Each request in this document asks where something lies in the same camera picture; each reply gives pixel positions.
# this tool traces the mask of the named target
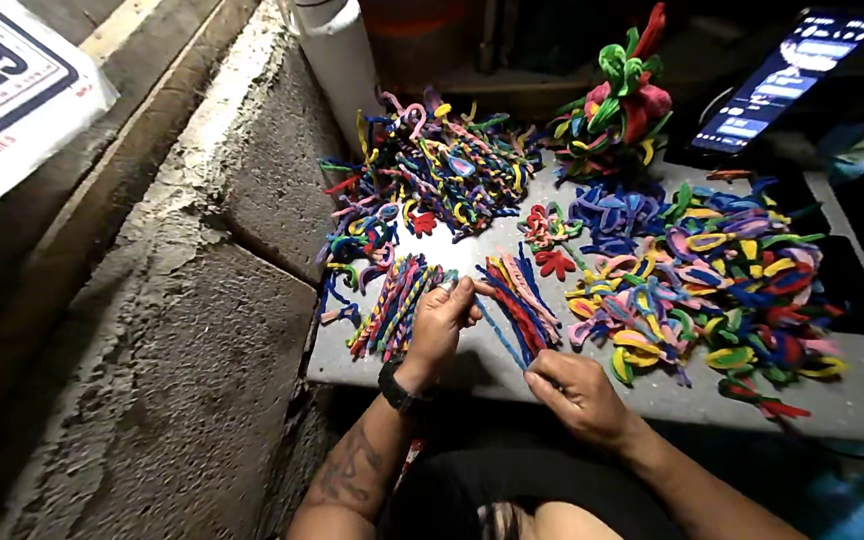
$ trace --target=table surface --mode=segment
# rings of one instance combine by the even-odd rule
[[[527,209],[535,204],[545,205],[556,201],[560,207],[567,210],[575,199],[575,184],[565,182],[557,188],[553,175],[553,156],[545,152],[543,159],[547,165],[553,166],[546,166],[535,174],[535,178],[529,183],[528,198],[521,207],[527,212]],[[724,181],[710,181],[706,179],[705,171],[666,163],[661,159],[653,163],[650,171],[654,176],[663,178],[662,185],[669,197],[678,190],[682,182],[733,192],[739,196],[747,195],[750,191],[745,180],[731,185]],[[858,248],[848,220],[834,201],[828,182],[822,175],[805,176],[817,199],[825,202],[823,211],[832,224],[832,233],[849,237],[852,245]],[[419,240],[402,225],[402,216],[399,216],[401,243],[395,248],[395,252],[397,255],[423,253],[430,264],[441,264],[445,269],[455,268],[460,276],[468,275],[478,279],[481,275],[475,265],[484,265],[487,256],[496,255],[500,249],[509,253],[518,252],[522,233],[516,224],[520,219],[496,219],[492,226],[480,235],[452,244],[451,234],[444,224],[439,223],[431,236]],[[579,238],[571,239],[569,244],[578,248],[589,241],[588,233],[583,232]],[[859,256],[864,267],[864,253],[859,251]],[[367,266],[367,261],[356,260],[354,266],[361,270]],[[536,273],[542,299],[561,321],[563,329],[578,322],[569,310],[565,291],[574,289],[579,278],[579,273],[572,273],[566,275],[565,282],[561,282],[555,276],[540,277]],[[366,313],[376,304],[382,281],[383,277],[378,277],[369,283],[364,296],[361,292],[346,288],[342,279],[338,281],[337,290],[345,298],[357,302],[360,311]],[[483,303],[503,334],[511,339],[514,334],[510,321],[493,300],[483,299]],[[338,300],[329,298],[327,310],[339,307],[341,305]],[[319,326],[309,360],[309,381],[377,386],[381,359],[378,355],[369,355],[353,361],[345,345],[346,339],[353,332],[353,324],[348,320]],[[842,349],[843,358],[849,366],[841,381],[822,382],[802,377],[801,381],[781,389],[774,389],[761,376],[758,376],[756,381],[762,385],[766,395],[780,397],[791,406],[812,411],[812,417],[790,422],[792,427],[803,435],[864,441],[864,335],[835,333],[832,339]],[[560,350],[570,349],[568,338],[563,335]],[[642,375],[635,379],[633,387],[626,387],[615,380],[609,370],[612,351],[611,341],[601,349],[586,342],[582,346],[581,354],[588,357],[590,362],[602,363],[619,396],[629,407],[647,418],[744,430],[777,431],[780,428],[767,421],[754,406],[718,394],[717,384],[722,379],[722,374],[703,362],[705,350],[701,347],[693,351],[686,367],[686,373],[692,381],[691,388],[678,386],[676,380],[662,370]],[[502,346],[492,327],[484,321],[462,330],[456,361],[451,370],[442,377],[442,384],[450,388],[468,389],[472,394],[484,398],[535,401],[522,379],[522,370]]]

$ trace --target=wristwatch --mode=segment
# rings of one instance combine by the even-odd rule
[[[428,396],[414,396],[399,385],[393,375],[401,365],[401,357],[385,362],[382,371],[378,373],[378,389],[392,409],[402,414],[422,414],[432,405],[432,399]]]

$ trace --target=calendar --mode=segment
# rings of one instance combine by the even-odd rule
[[[84,53],[0,0],[0,196],[114,103]]]

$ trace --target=phone screen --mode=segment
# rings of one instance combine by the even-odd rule
[[[693,146],[736,154],[864,42],[864,15],[807,11],[702,127]]]

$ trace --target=pvc pipe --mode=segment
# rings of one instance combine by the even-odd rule
[[[376,63],[357,0],[293,2],[302,51],[332,108],[352,153],[362,158],[356,113],[380,117],[376,99]]]

